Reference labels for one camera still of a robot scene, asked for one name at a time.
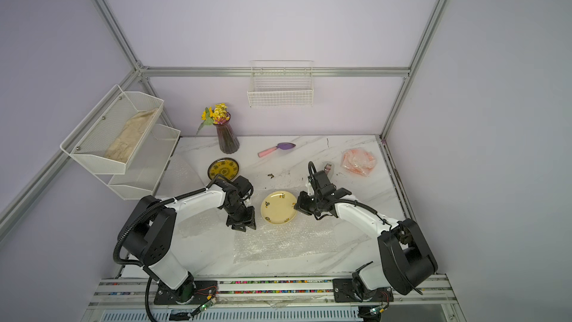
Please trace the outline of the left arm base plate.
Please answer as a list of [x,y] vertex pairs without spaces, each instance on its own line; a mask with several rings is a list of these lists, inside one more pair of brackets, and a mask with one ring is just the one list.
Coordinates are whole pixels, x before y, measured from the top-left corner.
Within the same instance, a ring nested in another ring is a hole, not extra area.
[[192,284],[183,284],[179,289],[170,289],[165,283],[159,282],[153,300],[156,306],[166,305],[203,305],[217,293],[216,280],[195,280]]

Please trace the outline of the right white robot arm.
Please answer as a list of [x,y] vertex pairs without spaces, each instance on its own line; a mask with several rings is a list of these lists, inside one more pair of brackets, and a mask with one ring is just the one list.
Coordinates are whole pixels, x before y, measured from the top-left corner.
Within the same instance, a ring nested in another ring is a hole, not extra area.
[[417,222],[393,219],[361,203],[348,189],[336,187],[313,162],[308,163],[307,189],[299,194],[296,211],[318,221],[341,219],[377,241],[379,261],[352,273],[353,299],[370,301],[387,288],[400,295],[421,295],[419,285],[437,272],[438,263]]

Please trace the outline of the cream yellow plate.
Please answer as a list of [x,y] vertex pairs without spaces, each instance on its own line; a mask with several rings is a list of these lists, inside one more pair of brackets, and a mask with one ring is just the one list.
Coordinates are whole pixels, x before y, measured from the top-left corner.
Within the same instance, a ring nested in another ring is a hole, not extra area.
[[272,225],[287,224],[296,217],[296,203],[297,198],[290,192],[273,192],[262,201],[262,218]]

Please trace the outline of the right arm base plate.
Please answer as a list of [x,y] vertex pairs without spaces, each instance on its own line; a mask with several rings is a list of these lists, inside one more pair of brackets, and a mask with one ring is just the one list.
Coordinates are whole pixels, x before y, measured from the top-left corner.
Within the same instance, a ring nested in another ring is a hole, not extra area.
[[383,303],[394,301],[391,288],[368,289],[356,279],[334,279],[332,281],[336,303]]

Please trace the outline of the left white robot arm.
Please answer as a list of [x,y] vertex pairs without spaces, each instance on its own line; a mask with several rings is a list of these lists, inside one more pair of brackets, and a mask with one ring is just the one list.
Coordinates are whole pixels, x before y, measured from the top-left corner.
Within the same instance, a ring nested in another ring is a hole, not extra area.
[[256,229],[255,208],[247,205],[254,188],[247,178],[227,180],[220,174],[205,187],[160,200],[145,196],[121,229],[113,248],[118,265],[135,265],[172,291],[193,284],[192,273],[182,265],[173,239],[177,225],[207,210],[223,210],[226,226],[245,232]]

